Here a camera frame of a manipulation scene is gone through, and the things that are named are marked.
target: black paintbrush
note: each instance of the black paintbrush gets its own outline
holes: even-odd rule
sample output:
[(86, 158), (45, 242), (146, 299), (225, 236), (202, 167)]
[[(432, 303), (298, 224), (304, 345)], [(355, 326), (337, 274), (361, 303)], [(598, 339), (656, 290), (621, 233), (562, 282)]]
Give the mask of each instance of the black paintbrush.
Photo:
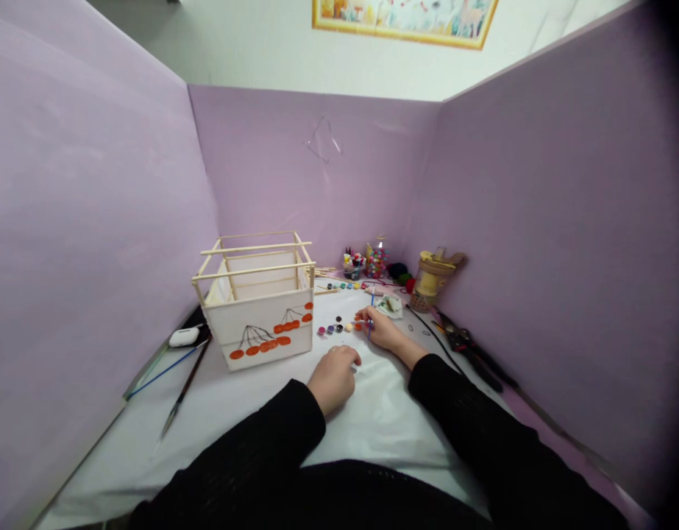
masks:
[(170, 411), (170, 414), (168, 415), (167, 421), (165, 421), (165, 426), (163, 427), (163, 432), (160, 433), (160, 439), (157, 441), (157, 445), (155, 446), (155, 449), (153, 451), (153, 454), (155, 454), (155, 451), (160, 447), (160, 443), (163, 441), (163, 438), (168, 432), (168, 429), (170, 429), (170, 425), (172, 425), (172, 420), (175, 419), (175, 416), (177, 415), (177, 411), (179, 410), (179, 406), (182, 405), (182, 400), (185, 399), (185, 395), (187, 394), (187, 391), (190, 388), (190, 385), (192, 384), (192, 380), (194, 379), (194, 375), (197, 373), (197, 368), (199, 368), (199, 365), (202, 363), (202, 359), (205, 357), (205, 352), (207, 351), (207, 346), (209, 346), (209, 342), (212, 339), (212, 336), (209, 335), (207, 338), (207, 343), (202, 347), (202, 351), (199, 352), (199, 356), (197, 357), (196, 362), (194, 363), (194, 367), (192, 368), (192, 371), (190, 372), (189, 377), (187, 377), (187, 381), (185, 382), (185, 386), (182, 388), (182, 392), (179, 394), (179, 398), (177, 398), (177, 401), (175, 401), (175, 404), (172, 406), (172, 410)]

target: purple partition wall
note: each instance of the purple partition wall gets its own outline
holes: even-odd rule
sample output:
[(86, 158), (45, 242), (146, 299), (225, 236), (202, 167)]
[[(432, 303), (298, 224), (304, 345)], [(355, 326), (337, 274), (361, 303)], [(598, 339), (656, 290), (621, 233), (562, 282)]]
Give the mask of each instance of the purple partition wall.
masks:
[[(190, 95), (223, 233), (298, 230), (324, 266), (376, 230), (402, 246), (439, 103), (194, 85)], [(331, 133), (323, 121), (311, 146), (327, 163), (305, 146), (322, 116)]]
[(651, 507), (679, 404), (679, 93), (648, 7), (448, 101), (404, 255)]
[(0, 1), (0, 527), (192, 309), (207, 186), (181, 79), (82, 0)]

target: pliers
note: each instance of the pliers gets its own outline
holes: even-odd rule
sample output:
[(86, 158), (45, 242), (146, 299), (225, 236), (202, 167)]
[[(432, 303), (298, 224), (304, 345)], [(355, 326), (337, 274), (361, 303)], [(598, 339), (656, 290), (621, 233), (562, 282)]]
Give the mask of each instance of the pliers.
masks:
[(444, 329), (445, 335), (447, 335), (449, 347), (452, 348), (452, 351), (464, 355), (477, 375), (479, 375), (486, 384), (499, 394), (503, 392), (503, 385), (486, 369), (486, 367), (488, 367), (494, 374), (498, 375), (506, 382), (507, 385), (518, 388), (518, 383), (509, 377), (508, 374), (503, 371), (503, 368), (501, 368), (487, 352), (472, 340), (469, 330), (459, 328), (441, 311), (437, 311), (437, 314), (440, 316), (442, 328)]

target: black sweater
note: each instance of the black sweater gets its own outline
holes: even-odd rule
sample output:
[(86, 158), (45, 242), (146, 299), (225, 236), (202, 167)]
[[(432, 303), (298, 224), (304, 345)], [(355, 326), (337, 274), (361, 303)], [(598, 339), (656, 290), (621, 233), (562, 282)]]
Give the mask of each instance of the black sweater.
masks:
[(292, 380), (140, 503), (129, 528), (627, 528), (533, 429), (438, 356), (416, 364), (408, 390), (484, 486), (493, 522), (386, 467), (343, 460), (301, 468), (325, 424), (314, 396)]

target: wooden box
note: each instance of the wooden box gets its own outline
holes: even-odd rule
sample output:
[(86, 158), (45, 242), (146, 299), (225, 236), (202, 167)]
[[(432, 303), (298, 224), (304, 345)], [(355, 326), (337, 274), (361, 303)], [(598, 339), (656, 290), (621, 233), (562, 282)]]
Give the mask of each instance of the wooden box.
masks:
[[(247, 239), (273, 243), (234, 244)], [(202, 252), (205, 262), (192, 285), (214, 337), (210, 347), (221, 351), (229, 370), (312, 349), (315, 262), (307, 245), (289, 230), (222, 236)], [(218, 267), (211, 264), (219, 260)]]

